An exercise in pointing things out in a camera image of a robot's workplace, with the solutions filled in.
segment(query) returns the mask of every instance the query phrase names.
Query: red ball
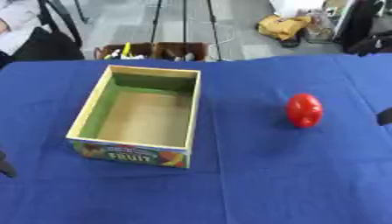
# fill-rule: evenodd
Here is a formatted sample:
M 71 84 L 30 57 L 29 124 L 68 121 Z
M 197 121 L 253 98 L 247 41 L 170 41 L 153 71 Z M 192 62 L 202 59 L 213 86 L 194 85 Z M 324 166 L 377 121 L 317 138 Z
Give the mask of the red ball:
M 299 128 L 316 125 L 323 116 L 323 106 L 311 94 L 296 94 L 287 103 L 289 120 Z

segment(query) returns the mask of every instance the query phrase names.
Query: black object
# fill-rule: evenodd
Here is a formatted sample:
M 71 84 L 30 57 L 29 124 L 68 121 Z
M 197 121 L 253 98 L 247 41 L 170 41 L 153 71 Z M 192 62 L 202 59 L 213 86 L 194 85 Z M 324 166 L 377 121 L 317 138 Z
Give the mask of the black object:
M 8 54 L 0 51 L 0 69 L 5 67 L 6 65 L 11 63 L 12 61 L 14 61 L 14 59 L 11 56 L 9 56 Z
M 365 56 L 369 53 L 392 53 L 392 31 L 376 33 L 350 47 L 347 53 Z
M 369 36 L 373 27 L 373 18 L 383 6 L 378 0 L 360 0 L 354 7 L 346 29 L 341 33 L 340 43 L 345 53 Z
M 61 19 L 66 24 L 66 27 L 71 32 L 73 36 L 73 42 L 81 48 L 82 40 L 81 35 L 79 34 L 78 29 L 71 17 L 71 14 L 68 12 L 67 8 L 61 3 L 60 0 L 38 0 L 39 8 L 41 10 L 41 14 L 38 16 L 42 25 L 49 25 L 53 32 L 60 32 L 59 27 L 54 22 L 51 13 L 49 12 L 48 5 L 61 17 Z
M 14 60 L 83 60 L 81 50 L 63 32 L 37 27 L 14 53 Z
M 278 41 L 280 42 L 281 46 L 284 48 L 294 48 L 294 47 L 298 47 L 301 44 L 302 35 L 303 35 L 303 31 L 300 30 L 296 33 L 294 37 L 286 40 L 279 39 Z
M 377 122 L 380 126 L 392 123 L 392 108 L 388 108 L 378 114 Z
M 4 174 L 9 178 L 15 178 L 17 176 L 17 172 L 11 164 L 5 161 L 5 158 L 5 153 L 0 151 L 0 173 Z

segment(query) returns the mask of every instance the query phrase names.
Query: tripod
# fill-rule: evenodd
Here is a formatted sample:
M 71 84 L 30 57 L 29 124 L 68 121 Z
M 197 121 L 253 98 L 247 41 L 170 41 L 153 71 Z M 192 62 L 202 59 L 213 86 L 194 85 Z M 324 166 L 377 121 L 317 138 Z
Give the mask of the tripod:
M 162 1 L 163 0 L 157 0 L 157 10 L 155 13 L 155 18 L 152 21 L 153 23 L 153 28 L 152 28 L 152 35 L 151 35 L 151 43 L 154 43 L 155 40 L 155 36 L 157 33 L 157 27 L 158 27 L 158 23 L 159 23 L 159 15 L 160 15 L 160 11 L 162 9 Z M 186 36 L 186 31 L 187 31 L 187 23 L 188 23 L 188 17 L 187 17 L 187 0 L 183 0 L 183 51 L 184 51 L 184 57 L 183 60 L 186 60 L 186 54 L 188 53 L 188 49 L 187 49 L 187 36 Z M 216 45 L 216 51 L 218 53 L 218 61 L 222 61 L 222 56 L 221 56 L 221 47 L 219 45 L 219 39 L 218 39 L 218 32 L 216 31 L 216 17 L 214 15 L 214 9 L 213 9 L 213 5 L 211 3 L 211 0 L 206 0 L 207 6 L 208 6 L 208 12 L 210 15 L 210 21 L 211 21 L 211 25 L 213 27 L 213 37 L 215 40 L 215 45 Z

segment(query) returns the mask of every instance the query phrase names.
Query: fruit box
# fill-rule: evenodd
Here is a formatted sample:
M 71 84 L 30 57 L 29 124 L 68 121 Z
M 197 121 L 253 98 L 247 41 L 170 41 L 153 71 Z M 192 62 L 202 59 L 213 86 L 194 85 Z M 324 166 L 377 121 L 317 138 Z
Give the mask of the fruit box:
M 66 138 L 84 157 L 189 168 L 200 71 L 108 66 Z

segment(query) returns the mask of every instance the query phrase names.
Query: floor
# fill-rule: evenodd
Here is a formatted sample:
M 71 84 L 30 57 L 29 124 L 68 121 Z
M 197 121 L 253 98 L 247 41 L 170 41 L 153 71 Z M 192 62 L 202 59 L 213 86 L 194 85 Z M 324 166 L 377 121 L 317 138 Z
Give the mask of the floor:
M 151 38 L 152 19 L 158 0 L 80 0 L 88 24 L 76 13 L 74 0 L 61 0 L 71 11 L 84 40 L 83 52 L 93 58 L 97 46 L 124 42 L 145 42 Z M 156 41 L 182 41 L 182 0 L 164 0 Z M 207 0 L 188 0 L 188 39 L 213 43 L 208 23 Z M 218 34 L 224 60 L 248 60 L 286 54 L 338 53 L 332 44 L 309 44 L 302 41 L 295 49 L 282 48 L 274 39 L 255 30 L 255 24 L 271 13 L 268 0 L 213 0 L 218 19 Z M 216 59 L 214 45 L 209 47 L 210 60 Z

